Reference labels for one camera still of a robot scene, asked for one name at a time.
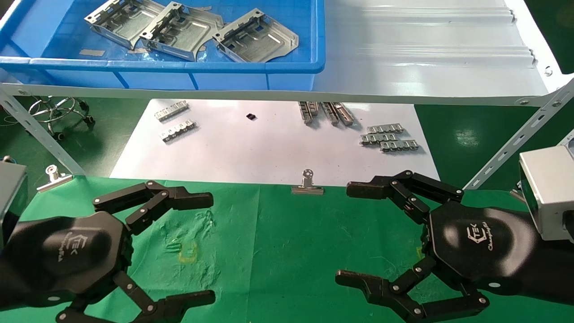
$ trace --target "cable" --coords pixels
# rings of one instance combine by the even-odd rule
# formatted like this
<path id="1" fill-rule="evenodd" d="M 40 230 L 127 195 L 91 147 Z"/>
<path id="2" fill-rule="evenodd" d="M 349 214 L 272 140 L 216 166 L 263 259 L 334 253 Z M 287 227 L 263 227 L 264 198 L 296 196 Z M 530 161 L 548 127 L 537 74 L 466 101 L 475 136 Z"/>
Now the cable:
<path id="1" fill-rule="evenodd" d="M 0 125 L 1 127 L 7 127 L 7 126 L 13 126 L 13 125 L 17 125 L 18 121 L 10 121 L 7 120 L 8 118 L 14 118 L 12 116 L 6 116 L 4 117 L 4 122 L 6 123 L 5 125 Z"/>

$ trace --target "robotic hand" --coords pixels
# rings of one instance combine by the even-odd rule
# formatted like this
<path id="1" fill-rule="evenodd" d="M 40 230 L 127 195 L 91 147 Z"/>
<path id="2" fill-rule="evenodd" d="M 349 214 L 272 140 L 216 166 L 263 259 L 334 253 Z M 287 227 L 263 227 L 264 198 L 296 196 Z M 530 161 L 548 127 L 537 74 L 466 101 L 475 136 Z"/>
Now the robotic hand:
<path id="1" fill-rule="evenodd" d="M 431 211 L 413 193 L 442 205 Z M 347 195 L 388 198 L 422 224 L 425 257 L 391 282 L 339 270 L 335 282 L 363 291 L 368 303 L 391 308 L 406 322 L 437 322 L 479 314 L 489 305 L 480 290 L 574 305 L 574 244 L 543 240 L 528 212 L 460 204 L 464 192 L 404 171 L 350 182 Z M 419 304 L 408 292 L 435 274 L 461 297 Z"/>
<path id="2" fill-rule="evenodd" d="M 48 307 L 72 302 L 58 323 L 111 323 L 84 314 L 116 287 L 141 309 L 133 322 L 176 323 L 195 306 L 212 304 L 212 290 L 168 296 L 157 302 L 126 274 L 138 235 L 168 210 L 211 207 L 211 193 L 190 194 L 184 187 L 154 181 L 137 184 L 93 200 L 88 217 L 55 217 L 19 222 L 4 232 L 0 253 L 0 310 Z M 123 224 L 112 214 L 143 204 Z"/>

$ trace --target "green cloth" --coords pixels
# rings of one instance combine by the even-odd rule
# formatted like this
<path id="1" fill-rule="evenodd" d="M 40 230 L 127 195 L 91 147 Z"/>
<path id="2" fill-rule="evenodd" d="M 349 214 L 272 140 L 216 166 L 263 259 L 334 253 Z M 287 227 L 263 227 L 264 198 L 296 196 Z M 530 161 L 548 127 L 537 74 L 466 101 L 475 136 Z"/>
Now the green cloth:
<path id="1" fill-rule="evenodd" d="M 88 216 L 93 198 L 141 182 L 78 177 L 37 194 L 22 220 Z M 338 269 L 394 279 L 420 258 L 421 227 L 390 201 L 351 199 L 344 187 L 316 196 L 292 195 L 285 185 L 159 182 L 215 198 L 209 210 L 169 211 L 134 237 L 128 274 L 153 299 L 216 292 L 215 304 L 188 310 L 184 322 L 402 322 L 334 279 Z M 503 191 L 469 191 L 464 204 L 525 209 Z M 123 220 L 131 211 L 116 215 Z M 410 294 L 420 302 L 458 296 L 434 276 Z M 574 320 L 574 306 L 486 295 L 490 307 L 461 322 Z M 64 307 L 1 312 L 0 322 L 52 323 Z M 124 323 L 139 309 L 116 289 L 86 313 Z"/>

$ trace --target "metal rod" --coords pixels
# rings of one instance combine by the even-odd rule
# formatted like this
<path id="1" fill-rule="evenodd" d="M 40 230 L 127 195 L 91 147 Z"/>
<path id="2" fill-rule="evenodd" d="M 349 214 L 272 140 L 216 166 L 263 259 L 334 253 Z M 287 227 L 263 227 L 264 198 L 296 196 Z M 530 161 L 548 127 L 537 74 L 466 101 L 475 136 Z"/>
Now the metal rod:
<path id="1" fill-rule="evenodd" d="M 517 152 L 542 126 L 546 124 L 574 96 L 574 79 L 571 79 L 543 107 L 536 111 L 530 119 L 502 146 L 502 148 L 474 175 L 464 186 L 465 190 L 476 190 L 504 164 L 510 156 Z"/>

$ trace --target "metal strip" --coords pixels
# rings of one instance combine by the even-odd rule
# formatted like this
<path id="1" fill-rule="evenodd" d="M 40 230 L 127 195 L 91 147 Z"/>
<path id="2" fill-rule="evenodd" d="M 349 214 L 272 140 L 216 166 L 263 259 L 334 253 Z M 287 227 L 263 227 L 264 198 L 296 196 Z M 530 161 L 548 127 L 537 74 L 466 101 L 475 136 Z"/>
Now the metal strip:
<path id="1" fill-rule="evenodd" d="M 164 109 L 161 109 L 160 111 L 154 113 L 153 116 L 159 121 L 163 121 L 183 112 L 186 109 L 189 109 L 189 104 L 186 100 L 183 100 L 178 103 L 174 103 Z"/>
<path id="2" fill-rule="evenodd" d="M 355 122 L 355 118 L 349 112 L 349 110 L 347 110 L 347 108 L 340 102 L 332 102 L 332 104 L 333 104 L 333 107 L 335 107 L 335 110 L 337 110 L 337 113 L 339 113 L 339 117 L 340 117 L 341 122 L 345 126 L 353 125 L 353 122 Z"/>
<path id="3" fill-rule="evenodd" d="M 333 104 L 330 102 L 322 102 L 321 105 L 323 106 L 323 111 L 327 118 L 331 121 L 331 124 L 334 126 L 339 123 L 339 115 L 337 114 L 337 110 L 333 107 Z"/>
<path id="4" fill-rule="evenodd" d="M 416 140 L 382 141 L 380 145 L 382 152 L 418 150 L 418 144 Z"/>
<path id="5" fill-rule="evenodd" d="M 182 134 L 184 134 L 185 132 L 195 128 L 195 122 L 191 121 L 191 120 L 185 120 L 184 122 L 173 126 L 169 129 L 167 129 L 166 131 L 163 131 L 160 133 L 160 138 L 161 140 L 163 140 L 164 142 L 168 142 L 171 139 L 174 139 L 175 137 L 181 136 Z"/>
<path id="6" fill-rule="evenodd" d="M 310 124 L 313 121 L 313 114 L 309 109 L 309 104 L 305 101 L 299 101 L 299 109 L 301 110 L 301 118 L 305 124 Z"/>
<path id="7" fill-rule="evenodd" d="M 401 126 L 401 124 L 388 124 L 367 127 L 368 133 L 402 133 L 404 130 L 405 129 Z"/>
<path id="8" fill-rule="evenodd" d="M 376 145 L 382 141 L 397 141 L 394 133 L 370 133 L 360 136 L 360 145 Z"/>

